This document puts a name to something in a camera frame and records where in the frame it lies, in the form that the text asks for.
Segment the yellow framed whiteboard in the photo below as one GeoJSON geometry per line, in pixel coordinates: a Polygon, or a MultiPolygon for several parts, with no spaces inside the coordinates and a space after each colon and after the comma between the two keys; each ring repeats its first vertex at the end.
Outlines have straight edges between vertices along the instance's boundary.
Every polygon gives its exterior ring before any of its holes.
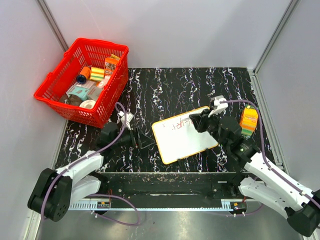
{"type": "Polygon", "coordinates": [[[218,142],[208,132],[197,132],[191,120],[179,122],[180,119],[207,109],[208,106],[203,106],[152,124],[152,132],[165,165],[218,146],[218,142]]]}

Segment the orange sponge pack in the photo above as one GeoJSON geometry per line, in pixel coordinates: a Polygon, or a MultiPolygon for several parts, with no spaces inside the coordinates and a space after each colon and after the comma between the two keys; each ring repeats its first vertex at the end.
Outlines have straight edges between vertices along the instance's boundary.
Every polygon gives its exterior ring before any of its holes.
{"type": "Polygon", "coordinates": [[[252,136],[258,125],[259,115],[256,109],[246,104],[242,111],[239,125],[241,126],[241,134],[244,136],[252,136]]]}

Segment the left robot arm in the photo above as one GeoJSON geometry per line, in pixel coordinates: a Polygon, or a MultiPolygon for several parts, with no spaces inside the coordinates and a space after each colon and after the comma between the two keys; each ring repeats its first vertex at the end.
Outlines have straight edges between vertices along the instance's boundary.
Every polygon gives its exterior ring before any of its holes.
{"type": "Polygon", "coordinates": [[[96,139],[93,150],[64,167],[46,168],[40,173],[27,207],[45,219],[58,222],[70,205],[90,195],[98,198],[107,195],[107,179],[96,171],[115,149],[145,149],[155,142],[138,127],[131,129],[123,126],[119,129],[116,123],[107,123],[96,139]]]}

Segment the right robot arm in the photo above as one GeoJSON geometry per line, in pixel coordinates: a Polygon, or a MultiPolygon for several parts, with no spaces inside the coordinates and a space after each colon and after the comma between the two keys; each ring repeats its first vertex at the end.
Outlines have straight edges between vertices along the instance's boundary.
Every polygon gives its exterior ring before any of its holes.
{"type": "Polygon", "coordinates": [[[219,117],[205,109],[189,116],[195,130],[207,132],[224,149],[228,162],[250,176],[237,176],[227,186],[233,198],[252,198],[282,215],[299,234],[310,237],[320,226],[320,192],[299,183],[268,160],[254,143],[242,136],[242,128],[233,117],[219,117]]]}

